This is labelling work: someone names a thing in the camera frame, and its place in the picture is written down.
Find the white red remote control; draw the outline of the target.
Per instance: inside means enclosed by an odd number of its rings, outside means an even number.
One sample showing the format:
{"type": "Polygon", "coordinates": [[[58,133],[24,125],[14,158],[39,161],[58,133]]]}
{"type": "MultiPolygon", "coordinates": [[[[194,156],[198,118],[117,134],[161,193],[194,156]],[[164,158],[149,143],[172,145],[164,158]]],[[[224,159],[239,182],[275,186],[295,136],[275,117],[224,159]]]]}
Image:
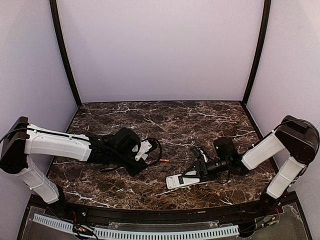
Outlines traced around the white red remote control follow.
{"type": "Polygon", "coordinates": [[[199,178],[182,177],[182,174],[176,174],[166,177],[165,181],[166,187],[172,190],[198,184],[201,180],[199,178]]]}

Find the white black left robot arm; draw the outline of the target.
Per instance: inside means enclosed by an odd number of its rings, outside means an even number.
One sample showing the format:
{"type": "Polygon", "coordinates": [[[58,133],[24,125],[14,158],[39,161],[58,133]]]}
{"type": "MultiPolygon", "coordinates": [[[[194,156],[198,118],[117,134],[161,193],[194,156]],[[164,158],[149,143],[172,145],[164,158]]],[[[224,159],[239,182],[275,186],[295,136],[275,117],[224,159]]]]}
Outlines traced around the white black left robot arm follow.
{"type": "Polygon", "coordinates": [[[123,167],[134,177],[147,168],[152,143],[128,128],[116,134],[67,134],[38,127],[19,117],[0,140],[0,168],[20,178],[30,190],[51,205],[64,201],[60,187],[52,183],[33,162],[32,155],[70,158],[80,162],[123,167]]]}

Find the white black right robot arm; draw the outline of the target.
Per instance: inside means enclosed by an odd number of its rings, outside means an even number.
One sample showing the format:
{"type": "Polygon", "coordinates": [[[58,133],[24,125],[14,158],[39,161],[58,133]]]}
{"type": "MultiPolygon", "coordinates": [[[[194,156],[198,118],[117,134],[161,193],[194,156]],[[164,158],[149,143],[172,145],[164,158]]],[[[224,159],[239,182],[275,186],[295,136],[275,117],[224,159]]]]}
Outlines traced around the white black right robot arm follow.
{"type": "Polygon", "coordinates": [[[197,148],[198,160],[178,178],[179,184],[188,180],[198,182],[202,178],[228,171],[236,176],[244,176],[267,160],[275,160],[281,152],[287,152],[287,160],[277,165],[277,172],[261,193],[261,201],[276,201],[282,197],[290,185],[302,175],[315,160],[320,149],[320,132],[309,121],[291,115],[240,154],[231,138],[220,137],[213,142],[217,159],[205,161],[206,152],[197,148]]]}

